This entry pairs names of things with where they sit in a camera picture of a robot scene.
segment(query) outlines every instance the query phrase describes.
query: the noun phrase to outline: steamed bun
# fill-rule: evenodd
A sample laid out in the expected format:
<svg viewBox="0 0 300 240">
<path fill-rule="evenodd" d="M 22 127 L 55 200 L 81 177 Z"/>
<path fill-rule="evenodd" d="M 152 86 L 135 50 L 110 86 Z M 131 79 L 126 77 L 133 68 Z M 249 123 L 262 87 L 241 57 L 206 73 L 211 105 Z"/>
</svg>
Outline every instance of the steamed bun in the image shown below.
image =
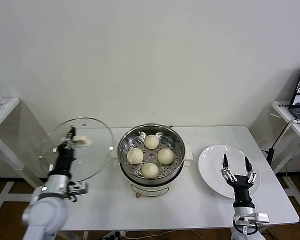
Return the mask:
<svg viewBox="0 0 300 240">
<path fill-rule="evenodd" d="M 159 146 L 159 138 L 155 135 L 148 135 L 144 139 L 144 146 L 147 149 L 156 149 Z"/>
<path fill-rule="evenodd" d="M 144 159 L 144 153 L 139 148 L 132 148 L 126 158 L 131 164 L 139 164 Z"/>
<path fill-rule="evenodd" d="M 163 148 L 158 152 L 158 161 L 162 164 L 170 164 L 174 161 L 174 152 L 168 148 Z"/>
<path fill-rule="evenodd" d="M 142 177 L 154 179 L 159 176 L 159 168 L 154 163 L 146 163 L 141 169 Z"/>
</svg>

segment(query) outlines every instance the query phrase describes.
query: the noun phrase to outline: white plate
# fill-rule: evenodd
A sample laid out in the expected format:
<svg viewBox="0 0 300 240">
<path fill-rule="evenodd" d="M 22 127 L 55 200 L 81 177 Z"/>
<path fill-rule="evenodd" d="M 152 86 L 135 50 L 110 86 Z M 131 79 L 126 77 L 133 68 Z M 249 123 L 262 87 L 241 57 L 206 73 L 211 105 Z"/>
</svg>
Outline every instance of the white plate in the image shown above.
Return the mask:
<svg viewBox="0 0 300 240">
<path fill-rule="evenodd" d="M 227 184 L 220 172 L 223 167 L 224 154 L 227 156 L 229 169 L 236 175 L 247 175 L 245 157 L 249 159 L 252 170 L 256 173 L 254 185 L 249 189 L 250 196 L 253 196 L 261 184 L 259 170 L 248 155 L 232 146 L 214 145 L 203 150 L 198 161 L 199 171 L 203 180 L 217 193 L 227 198 L 235 198 L 234 189 Z"/>
</svg>

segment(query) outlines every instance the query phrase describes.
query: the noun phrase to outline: white shelf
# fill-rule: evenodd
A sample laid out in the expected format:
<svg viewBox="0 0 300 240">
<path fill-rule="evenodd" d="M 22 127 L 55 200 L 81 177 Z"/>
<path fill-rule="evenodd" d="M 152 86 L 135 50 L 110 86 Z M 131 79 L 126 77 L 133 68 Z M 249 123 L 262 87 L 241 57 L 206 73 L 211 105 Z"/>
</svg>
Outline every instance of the white shelf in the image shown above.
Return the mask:
<svg viewBox="0 0 300 240">
<path fill-rule="evenodd" d="M 20 102 L 17 97 L 4 97 L 1 99 L 3 100 L 3 107 L 0 109 L 0 124 Z"/>
<path fill-rule="evenodd" d="M 277 111 L 277 113 L 285 120 L 289 122 L 295 117 L 289 111 L 289 108 L 283 105 L 289 105 L 289 101 L 274 101 L 272 103 L 272 107 Z M 293 124 L 291 128 L 295 131 L 295 133 L 300 137 L 300 124 Z"/>
</svg>

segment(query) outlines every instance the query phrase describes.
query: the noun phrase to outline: glass lid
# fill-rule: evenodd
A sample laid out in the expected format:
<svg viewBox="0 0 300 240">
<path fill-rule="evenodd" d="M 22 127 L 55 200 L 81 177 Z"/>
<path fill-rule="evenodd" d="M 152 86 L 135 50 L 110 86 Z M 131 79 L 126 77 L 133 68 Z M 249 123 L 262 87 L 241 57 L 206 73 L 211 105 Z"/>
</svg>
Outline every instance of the glass lid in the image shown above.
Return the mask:
<svg viewBox="0 0 300 240">
<path fill-rule="evenodd" d="M 111 159 L 114 150 L 114 136 L 109 127 L 100 120 L 80 117 L 63 122 L 42 141 L 39 150 L 39 165 L 44 173 L 54 169 L 58 157 L 58 145 L 72 127 L 76 134 L 73 138 L 74 158 L 71 164 L 71 180 L 85 181 L 100 172 Z"/>
</svg>

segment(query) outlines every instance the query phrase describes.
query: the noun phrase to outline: wooden floor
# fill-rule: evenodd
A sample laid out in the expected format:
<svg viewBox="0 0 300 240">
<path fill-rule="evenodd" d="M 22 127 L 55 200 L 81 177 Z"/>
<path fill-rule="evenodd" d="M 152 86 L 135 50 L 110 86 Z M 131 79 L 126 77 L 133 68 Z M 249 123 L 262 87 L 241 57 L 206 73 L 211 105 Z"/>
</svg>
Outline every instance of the wooden floor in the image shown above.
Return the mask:
<svg viewBox="0 0 300 240">
<path fill-rule="evenodd" d="M 294 184 L 300 191 L 299 176 L 291 177 Z M 281 178 L 279 178 L 283 187 L 286 187 Z M 0 192 L 6 182 L 0 182 Z M 32 193 L 33 188 L 26 182 L 16 182 L 11 193 Z M 300 217 L 300 208 L 294 198 L 289 198 Z M 28 205 L 27 202 L 5 202 L 0 210 L 0 240 L 21 240 L 26 231 L 26 227 L 21 222 L 21 216 Z M 268 230 L 278 240 L 300 240 L 300 224 L 271 226 Z M 164 231 L 135 231 L 127 233 L 129 238 L 137 238 L 149 235 L 156 235 Z M 230 229 L 207 229 L 196 230 L 204 240 L 229 240 L 231 237 Z M 88 239 L 96 240 L 103 237 L 107 232 L 89 232 Z M 271 240 L 270 236 L 265 235 L 267 240 Z M 178 230 L 169 232 L 157 237 L 143 238 L 147 240 L 200 240 L 200 238 L 191 230 Z"/>
</svg>

